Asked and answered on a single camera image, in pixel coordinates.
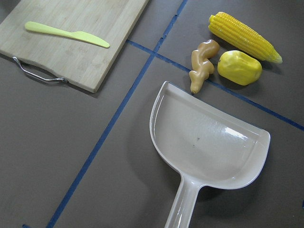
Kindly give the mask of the yellow corn cob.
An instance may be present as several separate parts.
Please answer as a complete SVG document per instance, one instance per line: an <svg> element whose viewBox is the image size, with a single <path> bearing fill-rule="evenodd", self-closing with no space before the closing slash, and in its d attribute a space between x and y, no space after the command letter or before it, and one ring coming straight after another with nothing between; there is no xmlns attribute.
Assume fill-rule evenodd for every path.
<svg viewBox="0 0 304 228"><path fill-rule="evenodd" d="M283 62L280 54L268 40L225 12L211 15L208 28L217 37L259 60L277 64Z"/></svg>

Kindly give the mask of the yellow-green plastic knife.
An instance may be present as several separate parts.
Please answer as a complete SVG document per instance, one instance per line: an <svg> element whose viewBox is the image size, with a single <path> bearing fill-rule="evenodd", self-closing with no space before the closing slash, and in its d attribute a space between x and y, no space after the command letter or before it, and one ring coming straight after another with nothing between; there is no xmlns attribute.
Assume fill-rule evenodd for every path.
<svg viewBox="0 0 304 228"><path fill-rule="evenodd" d="M83 32L83 31L68 32L65 30L61 30L58 28L54 28L54 27L44 25L41 23L37 23L37 22L33 22L33 21L26 22L24 27L26 30L32 31L32 32L38 32L38 33L44 33L44 34L71 38L71 39L80 40L80 41L94 44L94 45L104 47L104 48L110 47L110 44L108 42L106 42L105 40L103 40L95 35L92 35L90 33Z"/></svg>

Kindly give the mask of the bamboo cutting board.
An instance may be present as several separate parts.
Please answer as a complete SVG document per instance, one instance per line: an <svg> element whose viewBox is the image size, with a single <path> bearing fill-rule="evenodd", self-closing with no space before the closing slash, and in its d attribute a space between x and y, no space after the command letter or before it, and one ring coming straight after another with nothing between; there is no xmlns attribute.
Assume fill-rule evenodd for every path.
<svg viewBox="0 0 304 228"><path fill-rule="evenodd" d="M22 0L0 25L0 52L95 93L146 5L145 0ZM29 21L84 31L110 47L29 32Z"/></svg>

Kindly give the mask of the beige plastic dustpan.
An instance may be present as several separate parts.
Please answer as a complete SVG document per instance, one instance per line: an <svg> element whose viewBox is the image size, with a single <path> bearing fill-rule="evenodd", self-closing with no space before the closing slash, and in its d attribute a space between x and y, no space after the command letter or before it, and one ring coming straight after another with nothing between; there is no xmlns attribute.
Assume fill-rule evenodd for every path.
<svg viewBox="0 0 304 228"><path fill-rule="evenodd" d="M161 158L181 182L165 226L187 228L199 191L243 188L260 174L268 154L268 131L162 84L150 116L150 135Z"/></svg>

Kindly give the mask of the yellow lemon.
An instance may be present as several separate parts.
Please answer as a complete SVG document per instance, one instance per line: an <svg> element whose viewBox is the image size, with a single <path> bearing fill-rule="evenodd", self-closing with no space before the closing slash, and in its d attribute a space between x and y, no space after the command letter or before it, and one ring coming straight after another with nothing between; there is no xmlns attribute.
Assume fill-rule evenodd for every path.
<svg viewBox="0 0 304 228"><path fill-rule="evenodd" d="M217 68L222 77L241 86L257 81L262 74L259 61L237 50L224 52Z"/></svg>

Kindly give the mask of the tan ginger root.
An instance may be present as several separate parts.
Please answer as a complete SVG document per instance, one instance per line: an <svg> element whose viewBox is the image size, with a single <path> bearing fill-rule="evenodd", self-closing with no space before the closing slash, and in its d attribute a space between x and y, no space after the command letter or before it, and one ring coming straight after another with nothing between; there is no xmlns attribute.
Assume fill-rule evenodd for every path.
<svg viewBox="0 0 304 228"><path fill-rule="evenodd" d="M215 71L214 65L210 62L219 51L219 44L213 39L209 39L199 44L196 50L191 54L192 70L189 72L191 85L190 91L197 94L205 80Z"/></svg>

